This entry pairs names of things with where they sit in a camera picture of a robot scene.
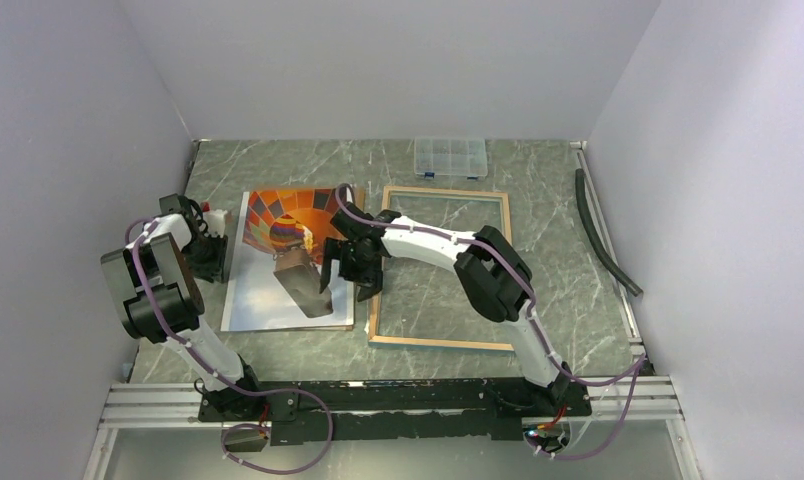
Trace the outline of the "blue picture frame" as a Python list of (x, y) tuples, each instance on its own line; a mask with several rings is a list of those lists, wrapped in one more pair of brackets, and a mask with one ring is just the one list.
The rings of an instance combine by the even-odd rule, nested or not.
[[(512, 239), (509, 195), (503, 192), (387, 186), (382, 207), (446, 230), (498, 228)], [(392, 258), (384, 290), (370, 300), (368, 343), (510, 352), (496, 325), (470, 306), (454, 274), (424, 262)]]

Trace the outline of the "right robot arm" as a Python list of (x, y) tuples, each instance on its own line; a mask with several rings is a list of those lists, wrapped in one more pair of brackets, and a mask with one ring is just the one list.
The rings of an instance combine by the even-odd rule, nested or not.
[(495, 227), (453, 231), (416, 222), (393, 210), (378, 216), (343, 206), (331, 219), (340, 233), (323, 246), (319, 289), (338, 276), (357, 288), (360, 301), (383, 289), (387, 258), (420, 261), (453, 273), (472, 308), (503, 328), (528, 385), (528, 401), (542, 415), (564, 405), (571, 380), (561, 357), (549, 345), (534, 306), (532, 274)]

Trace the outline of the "hot air balloon photo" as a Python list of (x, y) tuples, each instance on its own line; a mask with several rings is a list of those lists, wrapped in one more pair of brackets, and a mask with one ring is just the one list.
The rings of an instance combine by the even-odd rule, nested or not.
[(323, 247), (338, 239), (334, 189), (247, 191), (236, 223), (220, 329), (224, 332), (350, 330), (353, 287), (320, 288)]

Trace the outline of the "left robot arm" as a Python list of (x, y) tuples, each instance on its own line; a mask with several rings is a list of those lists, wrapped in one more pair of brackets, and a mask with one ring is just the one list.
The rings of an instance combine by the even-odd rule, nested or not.
[(159, 206), (159, 215), (138, 221), (138, 235), (100, 258), (115, 310), (130, 337), (161, 344), (190, 365), (210, 404), (250, 420), (265, 394), (251, 367), (205, 321), (197, 285), (225, 279), (228, 214), (180, 194), (160, 198)]

